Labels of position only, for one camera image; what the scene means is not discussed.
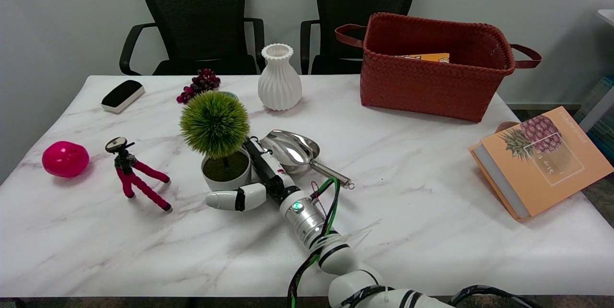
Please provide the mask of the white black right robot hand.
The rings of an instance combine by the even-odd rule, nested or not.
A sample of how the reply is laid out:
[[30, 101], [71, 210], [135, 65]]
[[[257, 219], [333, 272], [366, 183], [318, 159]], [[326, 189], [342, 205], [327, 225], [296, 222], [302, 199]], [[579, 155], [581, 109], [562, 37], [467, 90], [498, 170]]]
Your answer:
[[300, 188], [274, 157], [272, 151], [251, 137], [228, 157], [214, 159], [207, 155], [201, 171], [210, 189], [205, 203], [226, 211], [250, 211], [267, 198], [282, 203]]

